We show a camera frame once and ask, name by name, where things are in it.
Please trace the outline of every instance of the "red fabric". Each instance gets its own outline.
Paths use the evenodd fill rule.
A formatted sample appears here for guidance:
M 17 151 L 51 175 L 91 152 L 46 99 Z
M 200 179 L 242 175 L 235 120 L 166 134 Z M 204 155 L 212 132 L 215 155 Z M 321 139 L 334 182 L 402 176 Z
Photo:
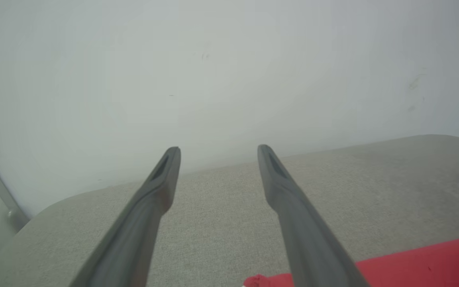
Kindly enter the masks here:
M 459 287 L 459 239 L 357 262 L 372 287 Z M 246 287 L 293 287 L 291 274 L 257 275 Z

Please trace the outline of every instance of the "gray cushion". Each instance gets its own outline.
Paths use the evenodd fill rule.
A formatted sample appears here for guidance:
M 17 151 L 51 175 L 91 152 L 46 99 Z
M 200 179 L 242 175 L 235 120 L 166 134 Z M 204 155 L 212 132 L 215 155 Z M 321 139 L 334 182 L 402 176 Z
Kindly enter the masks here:
M 355 260 L 459 238 L 459 138 L 413 136 L 282 162 Z M 0 252 L 0 287 L 69 285 L 140 184 L 42 211 Z M 284 272 L 279 222 L 257 163 L 180 177 L 149 287 L 241 286 L 257 273 Z

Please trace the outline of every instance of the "red cloth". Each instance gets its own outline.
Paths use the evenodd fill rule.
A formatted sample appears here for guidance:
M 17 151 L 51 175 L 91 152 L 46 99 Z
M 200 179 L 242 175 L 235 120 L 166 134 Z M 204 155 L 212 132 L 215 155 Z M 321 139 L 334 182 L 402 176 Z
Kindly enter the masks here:
M 459 287 L 459 239 L 357 262 L 372 287 Z M 246 287 L 293 287 L 291 274 L 249 277 Z

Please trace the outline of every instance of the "wall stain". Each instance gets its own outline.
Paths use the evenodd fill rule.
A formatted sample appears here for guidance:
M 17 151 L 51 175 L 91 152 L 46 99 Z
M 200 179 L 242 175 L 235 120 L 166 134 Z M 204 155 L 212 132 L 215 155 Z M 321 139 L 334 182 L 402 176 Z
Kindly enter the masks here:
M 417 86 L 419 86 L 419 81 L 421 80 L 422 76 L 426 76 L 426 74 L 420 73 L 419 75 L 417 75 L 416 79 L 412 83 L 410 83 L 410 86 L 408 86 L 408 89 L 411 91 L 415 90 Z

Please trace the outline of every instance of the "gray upholstery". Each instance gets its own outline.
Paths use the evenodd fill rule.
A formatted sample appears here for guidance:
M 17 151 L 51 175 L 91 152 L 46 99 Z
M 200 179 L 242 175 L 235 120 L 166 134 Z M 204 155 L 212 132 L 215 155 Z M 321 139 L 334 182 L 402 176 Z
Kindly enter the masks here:
M 282 162 L 355 260 L 459 238 L 459 138 L 413 136 Z M 0 287 L 68 285 L 139 185 L 42 211 L 0 252 Z M 180 177 L 149 287 L 239 287 L 248 276 L 284 272 L 257 163 Z

